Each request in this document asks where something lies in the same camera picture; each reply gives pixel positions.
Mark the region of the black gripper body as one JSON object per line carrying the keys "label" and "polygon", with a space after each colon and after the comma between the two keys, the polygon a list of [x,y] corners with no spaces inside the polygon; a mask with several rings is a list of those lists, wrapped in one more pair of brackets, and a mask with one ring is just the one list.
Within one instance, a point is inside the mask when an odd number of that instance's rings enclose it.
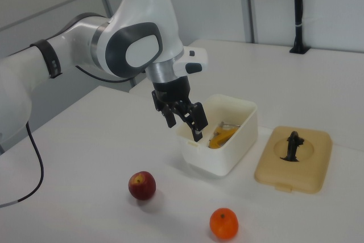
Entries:
{"label": "black gripper body", "polygon": [[167,83],[152,83],[154,90],[152,98],[157,111],[161,111],[165,105],[182,103],[191,104],[189,99],[190,84],[187,76],[179,77]]}

